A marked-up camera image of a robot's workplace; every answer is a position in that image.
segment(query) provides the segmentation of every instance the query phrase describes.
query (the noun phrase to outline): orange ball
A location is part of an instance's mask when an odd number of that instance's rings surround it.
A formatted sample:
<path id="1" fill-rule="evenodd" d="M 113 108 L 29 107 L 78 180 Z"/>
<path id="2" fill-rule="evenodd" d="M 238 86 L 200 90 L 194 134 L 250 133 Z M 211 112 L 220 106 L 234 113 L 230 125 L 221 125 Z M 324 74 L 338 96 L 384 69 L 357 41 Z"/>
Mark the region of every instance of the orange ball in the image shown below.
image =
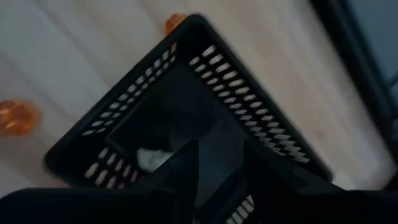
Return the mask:
<path id="1" fill-rule="evenodd" d="M 164 26 L 165 35 L 171 33 L 186 17 L 187 15 L 183 13 L 172 14 L 170 18 L 166 20 Z"/>
<path id="2" fill-rule="evenodd" d="M 34 129 L 38 112 L 28 102 L 4 100 L 0 102 L 0 132 L 4 135 L 23 135 Z"/>

